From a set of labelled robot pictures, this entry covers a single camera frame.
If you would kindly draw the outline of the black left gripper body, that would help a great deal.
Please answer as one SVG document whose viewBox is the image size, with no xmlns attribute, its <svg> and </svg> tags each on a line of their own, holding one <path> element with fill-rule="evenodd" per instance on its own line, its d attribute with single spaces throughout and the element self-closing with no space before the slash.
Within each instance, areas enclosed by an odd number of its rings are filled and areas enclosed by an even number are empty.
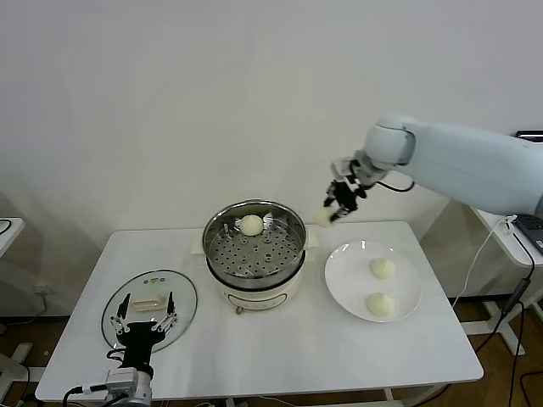
<svg viewBox="0 0 543 407">
<path fill-rule="evenodd" d="M 165 339 L 165 331 L 156 321 L 131 322 L 116 337 L 125 348 L 122 367 L 150 367 L 153 346 Z"/>
</svg>

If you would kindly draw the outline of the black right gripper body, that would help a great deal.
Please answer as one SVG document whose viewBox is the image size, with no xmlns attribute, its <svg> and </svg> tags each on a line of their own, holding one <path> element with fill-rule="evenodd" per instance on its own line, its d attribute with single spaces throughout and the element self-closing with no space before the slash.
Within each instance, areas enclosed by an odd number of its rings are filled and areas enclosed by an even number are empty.
<svg viewBox="0 0 543 407">
<path fill-rule="evenodd" d="M 355 176 L 343 176 L 335 179 L 337 186 L 337 203 L 348 204 L 352 206 L 352 212 L 358 209 L 357 199 L 367 197 L 366 188 Z"/>
</svg>

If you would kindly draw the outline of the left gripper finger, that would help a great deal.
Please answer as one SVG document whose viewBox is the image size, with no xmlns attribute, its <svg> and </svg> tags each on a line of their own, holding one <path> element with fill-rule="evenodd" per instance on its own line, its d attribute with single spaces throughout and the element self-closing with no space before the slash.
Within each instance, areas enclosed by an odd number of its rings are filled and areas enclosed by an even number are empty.
<svg viewBox="0 0 543 407">
<path fill-rule="evenodd" d="M 131 294 L 128 293 L 118 306 L 116 315 L 112 315 L 109 318 L 110 324 L 115 329 L 116 333 L 129 332 L 129 327 L 126 324 L 126 316 L 130 305 L 130 298 Z"/>
<path fill-rule="evenodd" d="M 169 293 L 165 317 L 154 327 L 155 331 L 167 333 L 177 322 L 177 313 L 173 292 Z"/>
</svg>

